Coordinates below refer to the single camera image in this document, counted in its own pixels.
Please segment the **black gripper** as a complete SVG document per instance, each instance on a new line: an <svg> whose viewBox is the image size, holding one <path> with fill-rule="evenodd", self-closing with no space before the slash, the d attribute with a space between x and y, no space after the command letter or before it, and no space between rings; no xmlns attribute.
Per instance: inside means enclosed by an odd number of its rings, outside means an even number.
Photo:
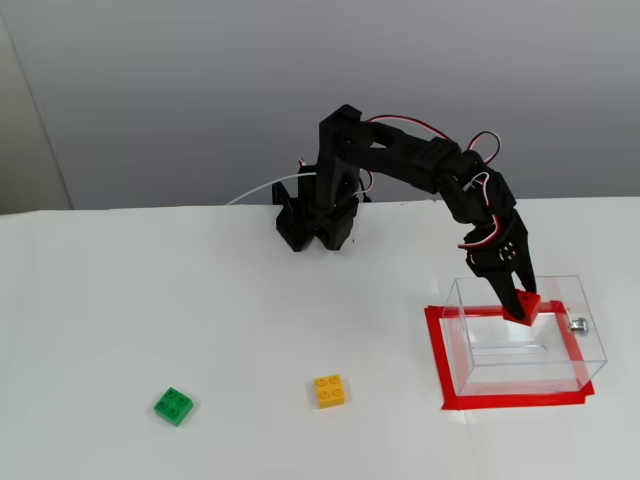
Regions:
<svg viewBox="0 0 640 480"><path fill-rule="evenodd" d="M528 247L528 231L517 211L513 211L498 235L487 244L467 250L466 262L477 276L487 276L505 312L517 321L525 318L513 282L515 273L524 290L537 292L536 278Z"/></svg>

